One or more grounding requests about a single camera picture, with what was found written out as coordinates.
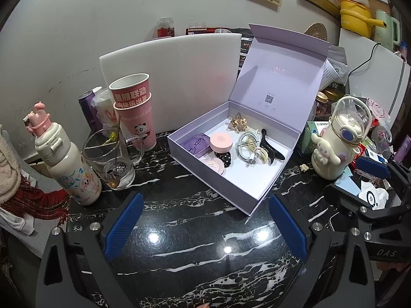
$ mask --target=glass mug handle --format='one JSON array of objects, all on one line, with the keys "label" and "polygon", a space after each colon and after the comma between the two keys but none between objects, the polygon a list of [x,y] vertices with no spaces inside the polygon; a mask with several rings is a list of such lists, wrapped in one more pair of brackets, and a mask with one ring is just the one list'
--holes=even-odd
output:
[{"label": "glass mug handle", "polygon": [[140,136],[129,136],[127,138],[125,138],[126,143],[130,142],[130,141],[134,141],[134,140],[139,140],[140,141],[140,148],[137,149],[140,151],[139,155],[134,158],[133,160],[131,160],[133,162],[134,165],[136,165],[137,163],[139,163],[141,161],[141,159],[143,158],[144,155],[144,144],[143,144],[143,139]]}]

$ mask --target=purple box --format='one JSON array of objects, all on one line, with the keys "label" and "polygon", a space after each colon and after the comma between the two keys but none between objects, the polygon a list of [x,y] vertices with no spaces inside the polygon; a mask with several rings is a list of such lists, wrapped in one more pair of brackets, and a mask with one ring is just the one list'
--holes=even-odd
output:
[{"label": "purple box", "polygon": [[[168,136],[171,156],[197,178],[251,215],[284,169],[304,130],[320,86],[329,43],[270,26],[253,25],[255,36],[230,98]],[[248,165],[236,151],[240,134],[228,129],[240,112],[248,126],[267,130],[267,141],[285,156],[272,165]],[[233,138],[231,165],[220,175],[183,145],[198,134],[226,132]]]},{"label": "purple box", "polygon": [[200,158],[211,152],[210,137],[205,135],[204,133],[200,133],[194,138],[191,138],[182,146],[197,158]]}]

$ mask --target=green box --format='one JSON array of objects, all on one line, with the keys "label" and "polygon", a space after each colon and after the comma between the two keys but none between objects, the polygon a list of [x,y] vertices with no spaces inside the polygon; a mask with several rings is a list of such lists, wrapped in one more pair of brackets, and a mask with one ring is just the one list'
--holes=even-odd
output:
[{"label": "green box", "polygon": [[315,133],[318,136],[324,128],[328,127],[328,121],[307,121],[303,133],[297,143],[298,151],[301,155],[311,154],[316,144],[311,140],[311,134]]}]

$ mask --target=paper cup with text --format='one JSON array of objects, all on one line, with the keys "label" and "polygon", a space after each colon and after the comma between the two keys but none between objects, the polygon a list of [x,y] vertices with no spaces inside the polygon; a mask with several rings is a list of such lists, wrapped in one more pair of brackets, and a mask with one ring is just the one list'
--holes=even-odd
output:
[{"label": "paper cup with text", "polygon": [[117,117],[121,115],[121,130],[124,128],[130,134],[140,136],[144,143],[144,151],[149,151],[156,145],[155,129],[153,124],[153,113],[151,109],[151,93],[144,102],[137,103],[135,106],[124,108],[118,107],[118,103],[114,103],[114,110]]},{"label": "paper cup with text", "polygon": [[109,85],[108,88],[113,94],[117,107],[128,108],[129,106],[137,105],[138,103],[136,103],[136,101],[138,99],[142,99],[143,102],[147,100],[150,93],[148,87],[149,77],[150,76],[145,73],[133,74],[118,79]]}]

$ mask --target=white wall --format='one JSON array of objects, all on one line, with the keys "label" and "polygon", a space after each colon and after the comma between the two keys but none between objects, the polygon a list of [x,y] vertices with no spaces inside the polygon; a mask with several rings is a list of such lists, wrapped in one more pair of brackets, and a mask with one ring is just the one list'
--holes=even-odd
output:
[{"label": "white wall", "polygon": [[0,33],[0,123],[23,158],[34,154],[22,118],[41,100],[79,148],[89,129],[78,96],[104,85],[99,57],[153,37],[172,16],[176,34],[192,21],[207,26],[266,24],[303,32],[322,22],[338,43],[339,22],[304,0],[21,0]]}]

